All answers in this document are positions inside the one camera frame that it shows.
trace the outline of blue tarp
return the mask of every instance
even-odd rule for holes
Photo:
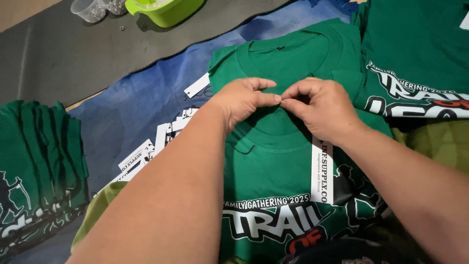
[[[159,124],[174,121],[184,108],[201,107],[210,98],[210,87],[192,99],[185,96],[184,89],[206,73],[214,50],[253,39],[276,38],[331,18],[348,23],[356,9],[357,4],[343,0],[298,0],[124,76],[71,110],[69,113],[82,121],[90,193],[119,175],[118,164],[145,140],[154,142]],[[55,237],[15,257],[12,263],[64,263],[82,220],[79,218]]]

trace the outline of olive green fabric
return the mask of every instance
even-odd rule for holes
[[[354,98],[363,82],[359,30],[332,19],[277,39],[225,47],[214,52],[208,72],[214,93],[234,79],[261,77],[277,83],[265,92],[281,94],[314,76],[336,80]],[[357,113],[367,125],[391,135],[381,116]],[[334,184],[333,198],[327,199],[336,205],[310,202],[311,139],[303,122],[280,107],[258,109],[227,136],[221,262],[233,257],[275,262],[380,219],[386,204],[337,147],[333,170],[326,175]]]
[[[384,116],[469,117],[467,0],[368,0],[352,15],[362,36],[356,108]]]
[[[86,210],[85,219],[83,220],[80,229],[73,239],[71,252],[73,253],[75,247],[85,238],[90,232],[91,228],[98,221],[106,208],[111,204],[119,192],[127,185],[127,181],[113,182],[96,195],[90,202]]]
[[[60,103],[1,105],[0,130],[3,263],[55,235],[84,213],[89,199],[80,121]]]
[[[469,120],[435,120],[418,128],[401,130],[392,129],[394,139],[398,142],[439,163],[469,174]]]

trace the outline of measuring cup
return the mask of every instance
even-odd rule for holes
[[[125,0],[98,0],[98,3],[114,15],[120,16],[127,13]]]
[[[96,23],[106,16],[106,8],[98,0],[75,0],[70,11],[89,23]]]

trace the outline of hand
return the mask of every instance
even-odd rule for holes
[[[303,120],[314,136],[336,146],[352,130],[366,127],[342,85],[331,80],[309,77],[293,84],[280,106]]]
[[[207,104],[222,110],[227,123],[227,133],[230,133],[237,123],[248,118],[256,108],[280,103],[280,95],[260,91],[276,85],[274,81],[267,79],[237,79],[225,85]]]

